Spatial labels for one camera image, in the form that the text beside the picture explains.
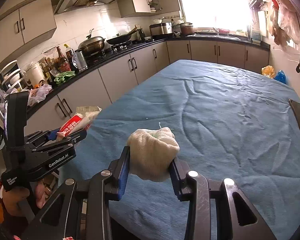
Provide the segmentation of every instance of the frying pan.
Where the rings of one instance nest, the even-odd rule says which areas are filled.
[[[136,31],[137,31],[137,27],[134,27],[134,29],[132,31],[130,31],[129,33],[124,34],[124,35],[120,35],[120,36],[119,36],[119,34],[117,34],[118,37],[109,39],[109,40],[107,40],[107,42],[110,45],[117,45],[117,44],[120,44],[120,43],[124,43],[124,42],[130,40],[131,35],[133,33],[135,33]]]

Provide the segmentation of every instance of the blue tablecloth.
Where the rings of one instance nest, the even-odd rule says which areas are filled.
[[[208,179],[234,179],[277,239],[289,239],[300,224],[300,130],[288,99],[300,102],[292,88],[259,74],[179,60],[102,110],[61,178],[91,178],[119,158],[132,132],[161,122],[180,159]],[[170,180],[129,175],[110,213],[142,240],[176,240],[184,238],[188,203],[177,200]],[[212,226],[216,239],[213,208]]]

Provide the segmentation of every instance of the black countertop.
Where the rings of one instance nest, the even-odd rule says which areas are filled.
[[[98,60],[96,63],[88,65],[88,69],[82,71],[81,73],[78,73],[76,76],[74,76],[73,78],[69,79],[67,82],[63,83],[62,85],[54,88],[53,90],[50,91],[50,93],[46,96],[46,99],[35,104],[34,106],[28,106],[27,109],[27,118],[31,117],[37,110],[39,110],[46,102],[48,102],[51,98],[53,98],[54,96],[56,96],[59,92],[61,92],[63,89],[65,89],[66,87],[68,87],[69,85],[71,85],[72,83],[76,82],[78,79],[82,78],[83,76],[89,74],[90,72],[96,70],[97,68],[100,68],[101,66],[118,59],[119,57],[125,56],[131,52],[134,52],[138,49],[142,49],[148,46],[151,46],[153,44],[156,43],[160,43],[163,41],[181,41],[181,40],[201,40],[201,41],[224,41],[224,42],[229,42],[229,43],[235,43],[235,44],[242,44],[242,45],[248,45],[248,46],[252,46],[258,49],[263,49],[266,51],[270,51],[270,45],[265,43],[265,42],[261,42],[260,44],[257,43],[252,43],[250,41],[247,41],[246,38],[240,38],[240,40],[231,40],[231,39],[225,39],[222,38],[221,36],[216,36],[215,34],[208,34],[211,37],[207,37],[207,34],[204,35],[204,37],[200,36],[200,35],[195,35],[195,36],[188,36],[188,37],[172,37],[172,38],[167,38],[167,39],[162,39],[162,40],[157,40],[157,41],[146,41],[144,43],[138,43],[138,44],[134,44],[131,47],[128,47],[126,50],[120,51],[120,52],[116,52],[112,55],[109,55],[103,59]]]

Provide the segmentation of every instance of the yellow plastic bag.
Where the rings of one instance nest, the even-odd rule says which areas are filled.
[[[274,76],[275,76],[274,68],[270,65],[263,67],[261,69],[261,72],[264,76],[266,76],[268,78],[274,78]]]

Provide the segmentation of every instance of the window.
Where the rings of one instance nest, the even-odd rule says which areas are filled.
[[[252,23],[249,0],[182,0],[182,4],[194,27],[246,31]]]

